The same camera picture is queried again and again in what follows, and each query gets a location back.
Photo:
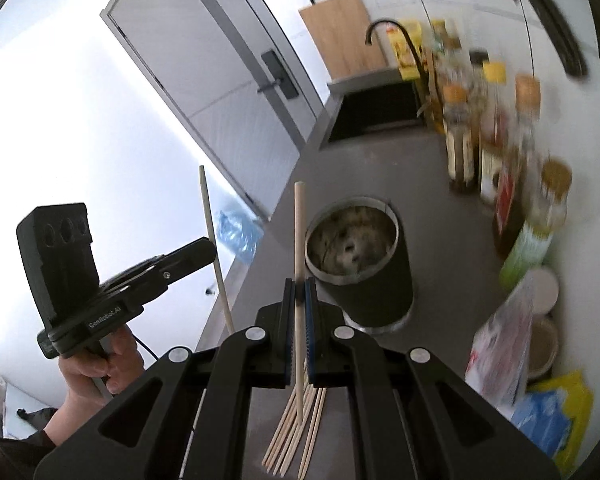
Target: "wooden chopstick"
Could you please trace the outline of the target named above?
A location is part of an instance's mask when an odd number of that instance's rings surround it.
[[[320,420],[322,418],[322,407],[324,406],[324,398],[327,396],[327,388],[320,388],[319,398],[316,401],[316,407],[314,408],[315,423],[312,428],[309,428],[309,434],[306,437],[306,444],[304,445],[304,453],[302,454],[302,462],[300,463],[300,470],[298,473],[298,480],[304,480],[307,470],[309,469],[309,462],[311,455],[314,452],[315,437],[318,435],[318,428],[320,427]]]
[[[304,360],[304,382],[308,382],[308,376],[306,374],[306,360]],[[262,465],[264,466],[269,458],[269,455],[273,451],[274,446],[277,443],[278,437],[282,432],[282,428],[285,425],[286,418],[289,414],[289,410],[292,409],[294,405],[294,401],[296,400],[296,388],[294,387],[291,390],[291,394],[289,395],[289,400],[286,402],[285,411],[282,413],[282,417],[280,417],[280,422],[278,423],[278,427],[276,428],[276,432],[273,434],[271,438],[271,442],[269,443],[269,447],[267,447],[266,452],[264,453],[264,458],[262,459]]]
[[[307,402],[306,409],[304,410],[304,417],[302,418],[302,424],[296,424],[296,430],[293,434],[293,439],[290,442],[289,447],[286,450],[285,459],[282,463],[282,468],[280,469],[280,476],[284,476],[286,474],[286,470],[289,469],[291,465],[291,461],[296,455],[296,450],[298,450],[298,445],[300,444],[300,439],[302,438],[302,433],[304,432],[304,427],[306,425],[307,420],[309,419],[309,414],[311,413],[311,408],[314,405],[314,399],[318,390],[314,387],[310,387],[311,393],[309,394],[309,399]]]
[[[296,287],[304,286],[304,236],[306,229],[304,213],[304,182],[294,185],[294,267]],[[305,358],[304,346],[306,334],[304,332],[304,302],[301,291],[296,290],[296,308],[294,323],[294,361],[296,364],[296,417],[302,420],[302,361]]]
[[[304,396],[302,397],[303,405],[307,403],[308,399],[311,396],[311,391],[313,388],[306,386],[306,390],[304,391]],[[281,441],[279,442],[279,446],[277,450],[274,450],[274,455],[269,459],[269,466],[267,467],[267,473],[271,470],[273,466],[273,462],[275,462],[275,468],[273,468],[273,474],[276,475],[278,470],[282,466],[282,463],[285,460],[286,452],[291,445],[291,442],[294,439],[294,435],[296,433],[296,427],[298,426],[298,417],[296,416],[296,410],[290,410],[288,415],[288,426],[286,427],[286,433],[282,436]],[[278,456],[278,460],[276,461],[275,455],[280,454]]]
[[[216,243],[216,232],[214,231],[214,220],[211,216],[211,202],[209,201],[209,190],[206,186],[206,175],[205,167],[200,166],[200,193],[202,194],[202,207],[205,211],[205,222],[206,222],[206,234],[209,237],[211,243],[218,249]],[[224,279],[222,278],[222,269],[220,268],[220,257],[216,254],[214,260],[214,272],[216,273],[216,283],[218,284],[218,293],[220,296],[220,306],[224,313],[224,322],[226,323],[226,329],[229,335],[235,332],[234,319],[231,317],[231,311],[229,310],[229,301],[226,296],[226,289],[224,288]]]

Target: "blue plastic bag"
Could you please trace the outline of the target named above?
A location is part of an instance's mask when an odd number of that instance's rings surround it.
[[[562,412],[566,393],[560,388],[531,392],[516,407],[511,422],[551,458],[564,446],[571,421]]]
[[[243,212],[218,213],[218,240],[242,262],[250,264],[264,232]]]

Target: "door handle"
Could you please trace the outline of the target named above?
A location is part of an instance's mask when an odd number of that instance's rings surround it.
[[[278,78],[275,81],[271,81],[270,83],[267,83],[266,85],[262,85],[261,87],[258,88],[258,94],[262,94],[264,91],[271,90],[272,88],[275,88],[276,86],[280,86],[280,83],[282,83],[282,79]]]
[[[258,94],[271,90],[275,86],[279,86],[280,90],[284,94],[287,99],[293,99],[299,96],[298,89],[294,85],[291,76],[286,71],[284,65],[278,58],[278,54],[273,50],[267,50],[262,56],[260,56],[269,72],[273,76],[273,81],[269,83],[265,83],[261,87],[258,88]]]

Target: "plastic bag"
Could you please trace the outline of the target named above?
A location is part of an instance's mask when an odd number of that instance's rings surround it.
[[[250,264],[264,232],[243,212],[218,213],[216,236],[242,262]]]
[[[464,380],[504,415],[525,393],[532,319],[527,276],[474,336]]]
[[[579,370],[541,381],[516,407],[511,422],[554,459],[563,476],[573,471],[589,425],[593,394]]]

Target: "kitchen countertop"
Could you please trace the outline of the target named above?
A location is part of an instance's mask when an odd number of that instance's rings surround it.
[[[252,325],[261,306],[280,301],[285,278],[294,275],[294,182],[302,180],[307,223],[323,208],[351,196],[392,204],[404,226],[416,299],[406,325],[376,340],[401,352],[427,348],[463,376],[475,331],[505,298],[498,285],[501,262],[491,238],[492,212],[476,194],[463,196],[449,189],[439,134],[410,129],[344,140],[320,150],[339,104],[339,97],[329,98],[267,226],[234,304],[236,329]],[[335,303],[319,282],[317,289],[320,300]],[[260,462],[289,392],[253,391],[243,478],[270,478]],[[304,440],[289,469],[291,476],[297,474],[303,446]],[[354,478],[343,388],[329,390],[307,478]]]

